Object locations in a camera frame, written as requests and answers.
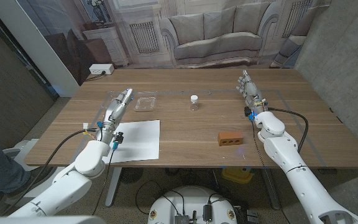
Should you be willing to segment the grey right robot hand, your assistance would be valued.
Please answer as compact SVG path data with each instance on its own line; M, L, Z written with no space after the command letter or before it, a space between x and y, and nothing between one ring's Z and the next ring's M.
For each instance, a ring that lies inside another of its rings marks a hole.
M266 110L266 99L262 96L261 91L256 87L255 83L247 73L247 70L242 71L242 76L238 78L239 86L236 89L241 93L245 99L246 106L251 110L254 116Z

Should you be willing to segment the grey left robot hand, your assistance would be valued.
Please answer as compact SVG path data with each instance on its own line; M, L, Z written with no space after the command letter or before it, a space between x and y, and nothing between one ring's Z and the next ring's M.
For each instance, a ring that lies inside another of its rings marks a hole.
M121 92L107 107L100 129L96 132L96 139L106 144L114 138L114 132L124 116L128 104L133 100L133 89Z

